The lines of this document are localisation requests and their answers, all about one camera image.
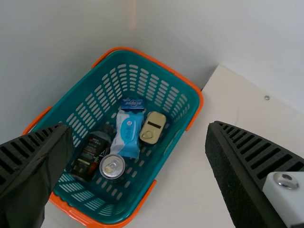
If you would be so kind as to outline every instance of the teal basket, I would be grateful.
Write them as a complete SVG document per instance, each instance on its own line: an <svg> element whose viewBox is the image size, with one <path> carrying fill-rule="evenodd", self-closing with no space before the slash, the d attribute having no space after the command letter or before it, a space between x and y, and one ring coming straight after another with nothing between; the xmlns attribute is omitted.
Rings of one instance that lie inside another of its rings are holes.
<svg viewBox="0 0 304 228"><path fill-rule="evenodd" d="M134 212L177 141L200 111L203 102L200 90L139 51L115 48L105 54L33 129L58 122L71 126L75 159L89 132L102 123L115 126L121 99L127 97L145 100L145 117L150 111L166 115L167 123L157 144L142 143L139 159L125 158L127 175L123 184L109 183L99 172L91 182L81 182L69 174L69 164L54 188L56 196L100 223L100 227L119 224Z"/></svg>

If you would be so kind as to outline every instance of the blue wet wipes pack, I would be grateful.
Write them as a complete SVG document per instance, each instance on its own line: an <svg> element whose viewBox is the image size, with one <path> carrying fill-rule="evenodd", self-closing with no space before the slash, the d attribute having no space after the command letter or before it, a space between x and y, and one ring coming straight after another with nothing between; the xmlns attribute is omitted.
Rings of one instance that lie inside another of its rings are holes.
<svg viewBox="0 0 304 228"><path fill-rule="evenodd" d="M143 99L130 99L126 98L122 100L121 104L122 110L130 110L130 111L143 111L144 110L144 101Z"/></svg>
<svg viewBox="0 0 304 228"><path fill-rule="evenodd" d="M110 154L123 157L139 157L138 136L143 122L143 113L119 110L116 117L116 136L112 142Z"/></svg>

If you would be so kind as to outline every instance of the white table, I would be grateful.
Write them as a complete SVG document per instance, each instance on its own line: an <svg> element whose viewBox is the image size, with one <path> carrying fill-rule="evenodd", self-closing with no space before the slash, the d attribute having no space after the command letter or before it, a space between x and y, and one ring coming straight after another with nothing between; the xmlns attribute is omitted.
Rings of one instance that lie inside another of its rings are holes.
<svg viewBox="0 0 304 228"><path fill-rule="evenodd" d="M204 87L204 106L157 175L157 183L127 228L233 228L205 155L208 124L220 120L304 157L304 115L219 66ZM43 228L83 228L51 203Z"/></svg>

